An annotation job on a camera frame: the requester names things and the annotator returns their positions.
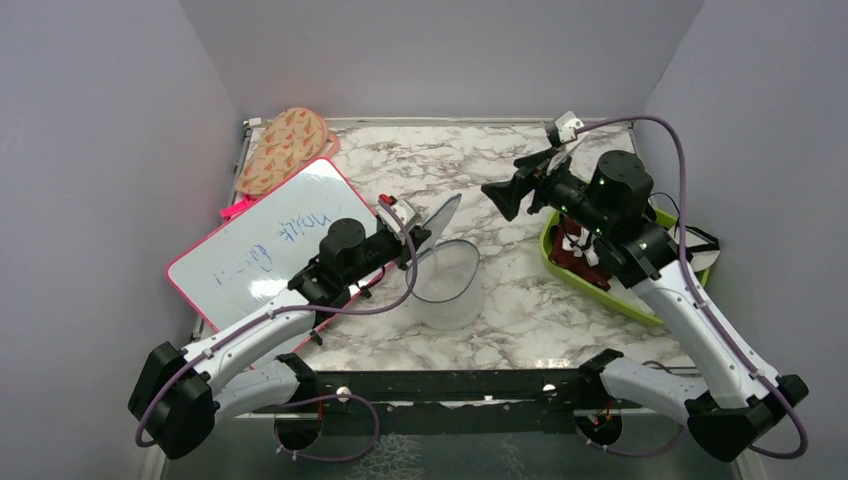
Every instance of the oven mitt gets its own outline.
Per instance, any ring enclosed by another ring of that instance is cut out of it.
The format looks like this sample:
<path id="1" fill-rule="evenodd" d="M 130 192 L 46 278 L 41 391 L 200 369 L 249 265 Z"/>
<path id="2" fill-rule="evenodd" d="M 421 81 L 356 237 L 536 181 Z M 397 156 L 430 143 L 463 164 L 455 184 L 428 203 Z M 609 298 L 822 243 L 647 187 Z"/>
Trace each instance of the oven mitt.
<path id="1" fill-rule="evenodd" d="M 327 129 L 321 116 L 306 108 L 289 108 L 277 115 L 259 137 L 236 181 L 236 191 L 261 197 L 313 158 L 331 158 L 338 151 L 339 139 Z"/>

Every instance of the whiteboard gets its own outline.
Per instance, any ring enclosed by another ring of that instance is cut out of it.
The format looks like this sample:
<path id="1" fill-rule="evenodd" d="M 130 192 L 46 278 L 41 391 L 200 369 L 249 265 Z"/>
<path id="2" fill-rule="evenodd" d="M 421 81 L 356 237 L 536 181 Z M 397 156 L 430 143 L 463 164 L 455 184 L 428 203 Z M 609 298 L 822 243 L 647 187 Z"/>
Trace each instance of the whiteboard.
<path id="1" fill-rule="evenodd" d="M 374 212 L 362 197 L 332 162 L 319 158 L 180 255 L 166 276 L 220 331 L 286 288 L 341 218 L 358 220 L 366 236 L 377 230 Z"/>

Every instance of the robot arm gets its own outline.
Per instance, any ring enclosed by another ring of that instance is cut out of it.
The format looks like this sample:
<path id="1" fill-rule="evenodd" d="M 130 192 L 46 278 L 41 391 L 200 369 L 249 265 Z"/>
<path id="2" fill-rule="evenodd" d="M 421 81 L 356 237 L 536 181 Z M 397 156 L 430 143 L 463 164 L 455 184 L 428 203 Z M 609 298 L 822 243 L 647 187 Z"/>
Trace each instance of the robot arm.
<path id="1" fill-rule="evenodd" d="M 482 191 L 507 220 L 533 192 L 528 213 L 550 206 L 594 234 L 601 267 L 663 319 L 703 376 L 703 383 L 683 382 L 602 354 L 591 361 L 598 382 L 613 398 L 676 419 L 710 454 L 732 460 L 786 415 L 787 406 L 806 397 L 807 387 L 796 375 L 780 376 L 757 355 L 690 280 L 688 262 L 680 262 L 677 244 L 655 222 L 648 205 L 653 179 L 636 155 L 604 153 L 588 183 L 570 173 L 571 158 L 563 152 L 586 130 L 569 112 L 546 128 L 550 149 L 516 160 L 510 181 Z"/>
<path id="2" fill-rule="evenodd" d="M 351 286 L 362 278 L 390 262 L 406 268 L 412 260 L 416 268 L 413 256 L 430 231 L 415 225 L 418 215 L 406 202 L 381 196 L 381 206 L 391 213 L 379 216 L 377 232 L 370 237 L 355 220 L 334 222 L 318 255 L 256 312 L 179 351 L 169 342 L 153 349 L 128 405 L 139 420 L 136 443 L 159 445 L 169 458 L 180 458 L 203 442 L 216 421 L 288 401 L 300 385 L 288 365 L 272 362 L 245 369 L 283 342 L 309 332 L 321 323 L 320 315 L 340 313 L 351 299 Z M 409 293 L 386 307 L 347 313 L 390 310 Z M 145 430 L 153 441 L 141 438 Z"/>

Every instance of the gray wall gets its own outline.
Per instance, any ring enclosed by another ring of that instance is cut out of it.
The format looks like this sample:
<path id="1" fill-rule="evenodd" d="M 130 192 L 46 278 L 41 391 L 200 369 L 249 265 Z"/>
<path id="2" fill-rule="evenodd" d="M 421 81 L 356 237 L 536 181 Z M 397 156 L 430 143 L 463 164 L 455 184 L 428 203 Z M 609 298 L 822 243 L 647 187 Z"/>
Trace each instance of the gray wall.
<path id="1" fill-rule="evenodd" d="M 702 0 L 181 0 L 233 103 L 273 116 L 637 112 Z"/>
<path id="2" fill-rule="evenodd" d="M 235 109 L 177 0 L 0 2 L 0 478 L 136 478 L 126 402 L 191 315 Z"/>
<path id="3" fill-rule="evenodd" d="M 845 241 L 848 3 L 707 0 L 647 103 L 680 130 L 691 219 L 724 242 L 709 288 L 781 372 L 811 389 L 801 460 L 769 478 L 848 478 Z M 677 189 L 670 141 L 638 128 L 657 185 Z M 791 424 L 763 445 L 791 449 Z"/>

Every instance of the screw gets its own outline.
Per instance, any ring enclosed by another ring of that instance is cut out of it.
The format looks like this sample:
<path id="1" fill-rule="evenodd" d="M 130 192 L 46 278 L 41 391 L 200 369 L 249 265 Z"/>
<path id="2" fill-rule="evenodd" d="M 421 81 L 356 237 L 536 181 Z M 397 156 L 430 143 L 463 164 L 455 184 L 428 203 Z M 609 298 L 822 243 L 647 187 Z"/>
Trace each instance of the screw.
<path id="1" fill-rule="evenodd" d="M 336 390 L 336 395 L 350 395 L 350 389 L 347 388 L 347 387 L 339 387 L 339 389 Z M 350 398 L 340 398 L 339 399 L 339 401 L 342 402 L 342 403 L 345 403 L 348 400 L 350 400 Z"/>

